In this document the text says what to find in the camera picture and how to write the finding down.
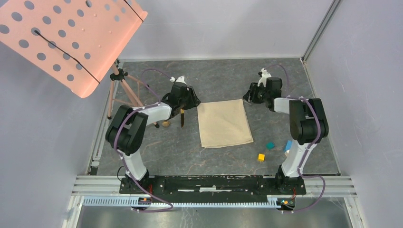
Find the beige cloth napkin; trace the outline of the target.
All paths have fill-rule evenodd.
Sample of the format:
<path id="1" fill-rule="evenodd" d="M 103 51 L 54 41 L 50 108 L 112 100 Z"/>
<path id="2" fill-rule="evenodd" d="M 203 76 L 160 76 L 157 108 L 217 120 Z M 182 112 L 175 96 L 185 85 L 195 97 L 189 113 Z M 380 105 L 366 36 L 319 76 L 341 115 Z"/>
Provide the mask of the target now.
<path id="1" fill-rule="evenodd" d="M 242 99 L 197 107 L 201 146 L 223 148 L 254 142 Z"/>

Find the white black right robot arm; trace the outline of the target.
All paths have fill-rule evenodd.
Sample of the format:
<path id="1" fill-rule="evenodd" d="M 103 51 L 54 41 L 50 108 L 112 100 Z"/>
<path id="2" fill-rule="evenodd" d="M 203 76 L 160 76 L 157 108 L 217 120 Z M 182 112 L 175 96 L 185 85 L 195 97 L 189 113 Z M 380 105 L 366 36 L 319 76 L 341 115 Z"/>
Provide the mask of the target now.
<path id="1" fill-rule="evenodd" d="M 243 99 L 253 104 L 264 104 L 270 111 L 289 115 L 293 139 L 286 160 L 280 165 L 274 186 L 286 194 L 294 186 L 301 186 L 303 168 L 312 150 L 328 136 L 329 127 L 322 100 L 282 96 L 282 80 L 278 77 L 261 78 L 251 83 Z"/>

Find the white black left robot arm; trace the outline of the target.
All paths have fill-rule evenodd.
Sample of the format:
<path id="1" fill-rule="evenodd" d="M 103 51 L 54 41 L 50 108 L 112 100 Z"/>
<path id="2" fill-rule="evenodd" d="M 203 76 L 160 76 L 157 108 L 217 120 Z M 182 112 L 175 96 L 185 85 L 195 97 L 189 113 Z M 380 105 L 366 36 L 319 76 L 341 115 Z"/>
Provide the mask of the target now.
<path id="1" fill-rule="evenodd" d="M 126 170 L 125 175 L 132 180 L 131 187 L 137 193 L 145 193 L 150 185 L 149 171 L 139 152 L 146 128 L 154 122 L 183 115 L 184 111 L 200 104 L 192 86 L 176 81 L 171 91 L 154 104 L 139 107 L 122 105 L 118 108 L 106 132 L 106 141 L 118 153 Z"/>

